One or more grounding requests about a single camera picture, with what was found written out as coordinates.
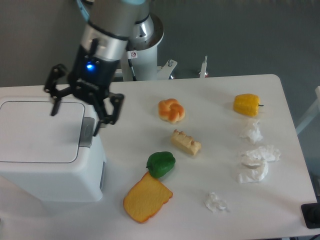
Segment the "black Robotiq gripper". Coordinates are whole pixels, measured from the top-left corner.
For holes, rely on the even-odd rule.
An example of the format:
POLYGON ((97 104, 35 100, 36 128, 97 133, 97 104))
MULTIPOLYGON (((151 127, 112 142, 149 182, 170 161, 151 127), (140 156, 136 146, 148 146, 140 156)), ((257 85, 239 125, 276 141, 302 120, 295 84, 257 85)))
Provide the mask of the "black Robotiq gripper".
POLYGON ((54 65, 45 82, 43 90, 50 95, 53 104, 50 115, 55 116, 58 113, 63 97, 73 94, 77 99, 93 105, 97 113, 99 121, 93 133, 94 137, 103 126, 114 125, 119 119, 125 99, 121 93, 109 93, 109 86, 119 63, 119 60, 105 61, 91 56, 83 46, 79 46, 71 72, 61 63, 54 65), (70 86, 58 90, 59 79, 67 75, 70 86), (104 99, 108 97, 113 106, 112 114, 108 114, 105 108, 104 99))

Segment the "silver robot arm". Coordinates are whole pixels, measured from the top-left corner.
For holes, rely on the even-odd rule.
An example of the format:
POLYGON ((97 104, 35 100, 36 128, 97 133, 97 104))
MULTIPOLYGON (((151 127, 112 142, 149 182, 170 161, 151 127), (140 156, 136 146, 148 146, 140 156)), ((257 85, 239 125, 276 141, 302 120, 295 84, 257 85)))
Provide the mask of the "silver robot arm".
POLYGON ((144 20, 144 0, 96 0, 90 10, 71 71, 63 64, 52 67, 44 91, 50 95, 55 116, 62 98, 73 95, 92 105, 98 122, 93 135, 103 125, 115 124, 124 95, 110 92, 118 64, 134 33, 134 26, 144 20))

